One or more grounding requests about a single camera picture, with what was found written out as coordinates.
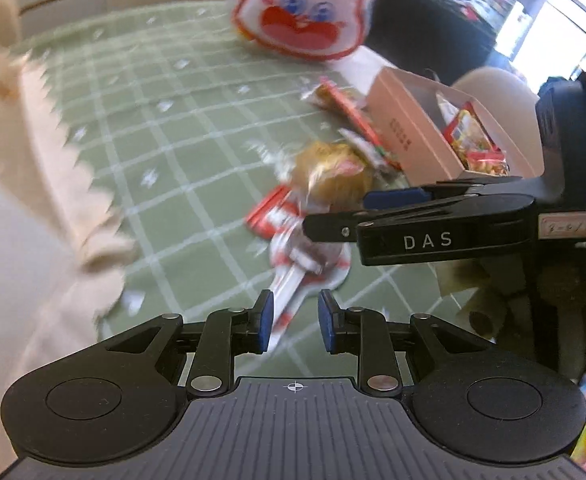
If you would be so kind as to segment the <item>red white clown face bag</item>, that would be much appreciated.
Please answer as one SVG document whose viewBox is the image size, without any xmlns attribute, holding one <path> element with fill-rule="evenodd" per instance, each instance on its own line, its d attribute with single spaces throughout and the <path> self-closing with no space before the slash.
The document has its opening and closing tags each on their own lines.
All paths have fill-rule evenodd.
<svg viewBox="0 0 586 480">
<path fill-rule="evenodd" d="M 295 58 L 336 61 L 365 41 L 373 0 L 233 0 L 231 21 L 246 39 Z"/>
</svg>

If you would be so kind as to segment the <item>red sauce strip packet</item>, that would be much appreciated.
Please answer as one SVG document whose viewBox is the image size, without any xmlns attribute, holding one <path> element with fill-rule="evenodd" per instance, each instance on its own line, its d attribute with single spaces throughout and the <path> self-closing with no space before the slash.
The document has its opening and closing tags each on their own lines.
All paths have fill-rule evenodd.
<svg viewBox="0 0 586 480">
<path fill-rule="evenodd" d="M 374 167 L 384 171 L 401 169 L 397 157 L 384 147 L 380 134 L 365 110 L 363 97 L 355 90 L 342 89 L 334 81 L 322 77 L 313 88 L 302 93 L 301 100 L 343 117 L 351 126 L 351 131 L 366 143 L 363 154 Z"/>
</svg>

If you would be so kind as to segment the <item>black fish tank cabinet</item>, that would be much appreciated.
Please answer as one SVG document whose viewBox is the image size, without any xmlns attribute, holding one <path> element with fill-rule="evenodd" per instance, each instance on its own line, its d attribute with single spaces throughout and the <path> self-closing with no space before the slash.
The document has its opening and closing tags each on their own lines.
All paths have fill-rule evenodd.
<svg viewBox="0 0 586 480">
<path fill-rule="evenodd" d="M 511 70 L 498 35 L 518 0 L 374 0 L 366 46 L 402 70 L 453 84 L 470 70 Z"/>
</svg>

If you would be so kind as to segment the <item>pink cardboard box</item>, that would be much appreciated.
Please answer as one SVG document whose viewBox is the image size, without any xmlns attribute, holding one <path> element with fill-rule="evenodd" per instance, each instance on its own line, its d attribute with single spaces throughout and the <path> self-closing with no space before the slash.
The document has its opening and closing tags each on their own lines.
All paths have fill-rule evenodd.
<svg viewBox="0 0 586 480">
<path fill-rule="evenodd" d="M 410 185 L 476 176 L 464 168 L 443 136 L 446 122 L 438 108 L 438 93 L 457 107 L 467 102 L 473 105 L 487 133 L 506 153 L 510 174 L 532 178 L 543 173 L 540 134 L 516 114 L 500 115 L 496 106 L 488 108 L 460 90 L 384 67 L 369 90 L 368 110 L 383 146 L 398 160 Z"/>
</svg>

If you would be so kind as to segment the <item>beige dining chair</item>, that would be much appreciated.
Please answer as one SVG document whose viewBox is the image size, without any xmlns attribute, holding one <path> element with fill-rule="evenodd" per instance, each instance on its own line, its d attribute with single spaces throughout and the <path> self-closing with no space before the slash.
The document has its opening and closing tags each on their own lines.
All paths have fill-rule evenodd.
<svg viewBox="0 0 586 480">
<path fill-rule="evenodd" d="M 538 96 L 522 80 L 501 68 L 483 66 L 457 79 L 453 88 L 473 96 L 491 113 L 531 165 L 535 177 L 544 172 L 535 110 Z"/>
</svg>

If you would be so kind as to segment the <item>red white lollipop packet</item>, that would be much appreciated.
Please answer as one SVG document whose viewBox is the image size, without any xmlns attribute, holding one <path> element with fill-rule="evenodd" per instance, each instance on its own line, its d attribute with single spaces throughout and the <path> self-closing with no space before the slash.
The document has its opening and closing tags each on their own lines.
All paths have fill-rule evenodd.
<svg viewBox="0 0 586 480">
<path fill-rule="evenodd" d="M 351 246 L 312 242 L 303 232 L 302 220 L 296 220 L 272 237 L 269 258 L 275 270 L 270 286 L 273 318 L 268 351 L 272 352 L 308 296 L 334 290 L 345 281 L 351 270 Z"/>
</svg>

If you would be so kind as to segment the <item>large red snack bag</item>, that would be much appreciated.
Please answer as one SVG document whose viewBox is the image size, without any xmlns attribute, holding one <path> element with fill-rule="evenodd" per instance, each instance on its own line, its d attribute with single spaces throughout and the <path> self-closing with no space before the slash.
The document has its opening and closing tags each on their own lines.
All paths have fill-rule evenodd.
<svg viewBox="0 0 586 480">
<path fill-rule="evenodd" d="M 462 105 L 443 136 L 467 170 L 494 177 L 508 176 L 506 155 L 486 132 L 471 102 Z"/>
</svg>

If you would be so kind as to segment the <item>small red sachet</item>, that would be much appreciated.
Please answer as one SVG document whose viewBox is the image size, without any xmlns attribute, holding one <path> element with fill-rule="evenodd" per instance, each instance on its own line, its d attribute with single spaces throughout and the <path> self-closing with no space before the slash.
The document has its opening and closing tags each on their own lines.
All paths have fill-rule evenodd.
<svg viewBox="0 0 586 480">
<path fill-rule="evenodd" d="M 271 240 L 289 224 L 302 218 L 299 203 L 289 186 L 277 185 L 245 217 L 244 224 L 254 235 Z"/>
</svg>

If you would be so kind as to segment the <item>green checked tablecloth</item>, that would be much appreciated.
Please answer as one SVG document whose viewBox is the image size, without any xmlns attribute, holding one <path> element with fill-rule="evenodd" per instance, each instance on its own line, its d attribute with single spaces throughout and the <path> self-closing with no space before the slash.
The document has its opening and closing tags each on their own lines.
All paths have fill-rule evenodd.
<svg viewBox="0 0 586 480">
<path fill-rule="evenodd" d="M 46 65 L 69 139 L 138 243 L 102 337 L 165 312 L 201 321 L 269 286 L 268 245 L 245 216 L 283 162 L 341 127 L 303 93 L 321 77 L 363 88 L 378 70 L 362 56 L 321 65 L 252 47 L 222 2 L 105 14 L 18 50 Z"/>
</svg>

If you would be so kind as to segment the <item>bread bun clear packet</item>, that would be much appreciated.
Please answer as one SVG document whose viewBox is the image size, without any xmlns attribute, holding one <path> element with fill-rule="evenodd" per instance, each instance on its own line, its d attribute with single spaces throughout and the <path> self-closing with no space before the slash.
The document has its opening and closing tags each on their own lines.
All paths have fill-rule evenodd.
<svg viewBox="0 0 586 480">
<path fill-rule="evenodd" d="M 345 143 L 314 141 L 297 153 L 281 150 L 273 166 L 304 212 L 358 208 L 374 185 L 373 169 Z"/>
</svg>

